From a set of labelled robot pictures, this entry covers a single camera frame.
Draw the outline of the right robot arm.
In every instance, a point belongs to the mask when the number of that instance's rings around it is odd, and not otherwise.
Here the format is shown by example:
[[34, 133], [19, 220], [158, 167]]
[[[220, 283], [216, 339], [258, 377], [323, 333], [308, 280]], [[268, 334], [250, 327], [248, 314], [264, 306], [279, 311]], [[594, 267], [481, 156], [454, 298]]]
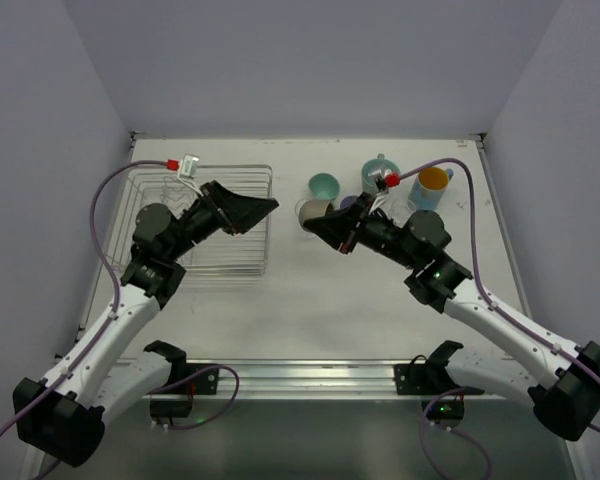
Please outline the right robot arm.
[[402, 226], [363, 193], [344, 209], [322, 200], [300, 208], [300, 226], [341, 254], [363, 245], [407, 268], [405, 284], [421, 304], [477, 331], [515, 362], [483, 366], [447, 342], [430, 356], [438, 388], [469, 387], [529, 406], [550, 432], [579, 440], [600, 411], [600, 345], [579, 345], [535, 323], [488, 291], [476, 269], [449, 256], [451, 241], [434, 211], [411, 214]]

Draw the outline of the tall green mug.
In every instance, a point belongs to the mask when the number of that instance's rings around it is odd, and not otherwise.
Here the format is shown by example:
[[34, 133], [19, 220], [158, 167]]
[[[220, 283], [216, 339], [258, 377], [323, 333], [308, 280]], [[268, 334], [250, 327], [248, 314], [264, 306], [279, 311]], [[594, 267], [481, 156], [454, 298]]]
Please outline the tall green mug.
[[401, 171], [394, 162], [384, 154], [379, 153], [375, 158], [366, 161], [361, 167], [362, 190], [369, 194], [377, 193], [376, 179], [379, 177], [384, 178], [392, 173], [400, 174]]

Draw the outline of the small green teal cup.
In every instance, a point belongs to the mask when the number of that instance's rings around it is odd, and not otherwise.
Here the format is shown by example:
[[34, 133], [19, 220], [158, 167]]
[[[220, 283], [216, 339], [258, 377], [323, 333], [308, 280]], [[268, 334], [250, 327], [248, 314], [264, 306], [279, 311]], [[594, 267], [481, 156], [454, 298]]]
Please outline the small green teal cup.
[[312, 199], [332, 202], [340, 194], [338, 179], [326, 172], [313, 175], [308, 181], [308, 188]]

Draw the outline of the blue butterfly mug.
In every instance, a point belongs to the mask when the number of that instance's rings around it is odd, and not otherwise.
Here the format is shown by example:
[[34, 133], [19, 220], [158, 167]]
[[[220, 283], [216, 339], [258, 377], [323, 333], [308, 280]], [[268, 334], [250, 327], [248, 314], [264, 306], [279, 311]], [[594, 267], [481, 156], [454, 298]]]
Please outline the blue butterfly mug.
[[407, 198], [412, 211], [435, 211], [449, 186], [454, 172], [452, 169], [428, 167], [416, 176]]

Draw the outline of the lilac plastic cup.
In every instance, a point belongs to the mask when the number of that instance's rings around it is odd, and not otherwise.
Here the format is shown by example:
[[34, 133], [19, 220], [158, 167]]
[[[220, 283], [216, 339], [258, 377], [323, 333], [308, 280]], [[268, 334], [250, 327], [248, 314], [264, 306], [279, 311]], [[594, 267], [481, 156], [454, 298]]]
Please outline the lilac plastic cup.
[[350, 207], [351, 205], [353, 205], [357, 199], [358, 199], [358, 197], [354, 196], [354, 195], [346, 196], [341, 200], [339, 208], [346, 209], [346, 208]]

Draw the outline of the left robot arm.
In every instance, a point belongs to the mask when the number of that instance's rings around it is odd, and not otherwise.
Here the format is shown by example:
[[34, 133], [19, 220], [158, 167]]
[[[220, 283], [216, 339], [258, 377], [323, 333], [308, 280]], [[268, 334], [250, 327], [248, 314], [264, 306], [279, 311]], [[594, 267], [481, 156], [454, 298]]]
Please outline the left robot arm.
[[25, 378], [15, 387], [19, 439], [71, 467], [84, 464], [108, 422], [184, 368], [184, 352], [155, 342], [126, 372], [111, 372], [129, 343], [177, 291], [186, 274], [180, 258], [217, 231], [249, 232], [278, 205], [273, 198], [239, 195], [210, 181], [179, 216], [162, 203], [140, 209], [131, 260], [114, 280], [110, 305], [42, 379]]

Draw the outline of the olive ceramic mug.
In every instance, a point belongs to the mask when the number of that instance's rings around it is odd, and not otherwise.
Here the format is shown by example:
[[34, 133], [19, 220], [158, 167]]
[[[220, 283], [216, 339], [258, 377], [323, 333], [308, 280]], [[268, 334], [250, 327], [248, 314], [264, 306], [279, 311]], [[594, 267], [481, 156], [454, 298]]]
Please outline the olive ceramic mug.
[[328, 200], [306, 199], [300, 200], [295, 207], [295, 215], [300, 228], [306, 232], [310, 231], [305, 227], [304, 223], [318, 217], [323, 217], [334, 210], [334, 205]]

